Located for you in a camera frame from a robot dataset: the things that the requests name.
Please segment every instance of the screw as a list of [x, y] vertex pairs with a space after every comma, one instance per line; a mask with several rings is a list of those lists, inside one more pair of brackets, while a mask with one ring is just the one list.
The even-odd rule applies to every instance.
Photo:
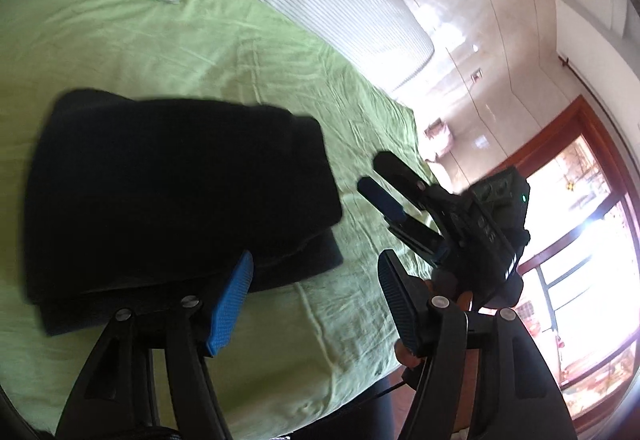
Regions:
[[126, 321], [131, 317], [131, 310], [128, 308], [121, 308], [116, 312], [116, 321]]
[[431, 299], [431, 304], [436, 308], [446, 308], [449, 306], [449, 300], [444, 296], [437, 295]]
[[511, 310], [511, 308], [503, 308], [500, 310], [500, 317], [505, 321], [513, 321], [516, 318], [516, 312]]
[[200, 304], [200, 300], [197, 296], [186, 295], [180, 299], [180, 304], [182, 305], [182, 308], [194, 308]]

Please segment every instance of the blue gripper pad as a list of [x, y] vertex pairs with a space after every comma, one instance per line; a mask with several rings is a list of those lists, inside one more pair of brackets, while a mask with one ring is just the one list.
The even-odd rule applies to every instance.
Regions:
[[370, 176], [358, 180], [358, 192], [390, 222], [403, 224], [406, 221], [407, 214], [402, 205]]
[[212, 356], [224, 348], [231, 339], [242, 303], [254, 278], [254, 258], [247, 250], [242, 253], [238, 264], [211, 313], [211, 332], [207, 348]]

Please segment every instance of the green bed sheet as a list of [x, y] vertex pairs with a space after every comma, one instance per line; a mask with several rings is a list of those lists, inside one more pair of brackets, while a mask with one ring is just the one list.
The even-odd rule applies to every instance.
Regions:
[[[380, 149], [422, 170], [410, 110], [257, 0], [0, 0], [0, 383], [28, 421], [55, 428], [100, 334], [92, 328], [46, 337], [20, 288], [30, 151], [56, 95], [82, 86], [134, 99], [274, 104], [322, 125], [344, 207], [335, 227], [344, 264], [248, 296], [229, 346], [210, 361], [235, 438], [265, 439], [306, 425], [396, 367], [397, 336], [376, 279], [377, 256], [394, 248], [414, 274], [426, 277], [428, 268], [386, 230], [355, 186], [372, 174]], [[158, 362], [162, 420], [171, 425], [163, 370]]]

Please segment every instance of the finger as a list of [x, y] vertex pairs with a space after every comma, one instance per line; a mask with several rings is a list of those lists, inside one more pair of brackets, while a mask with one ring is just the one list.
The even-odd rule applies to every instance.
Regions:
[[458, 298], [458, 306], [460, 309], [469, 312], [471, 310], [471, 303], [474, 300], [474, 295], [471, 292], [463, 292]]
[[420, 359], [409, 351], [409, 349], [402, 344], [401, 340], [397, 340], [394, 345], [394, 350], [396, 352], [396, 359], [400, 364], [406, 366], [408, 368], [416, 368], [420, 366]]

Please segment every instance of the tiled wall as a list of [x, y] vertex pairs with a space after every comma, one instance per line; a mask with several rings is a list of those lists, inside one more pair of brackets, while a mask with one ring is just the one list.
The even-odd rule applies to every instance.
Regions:
[[[436, 118], [455, 144], [441, 162], [466, 188], [532, 139], [585, 92], [556, 54], [555, 0], [405, 0], [436, 52], [397, 92], [418, 129]], [[471, 74], [480, 68], [482, 79]]]

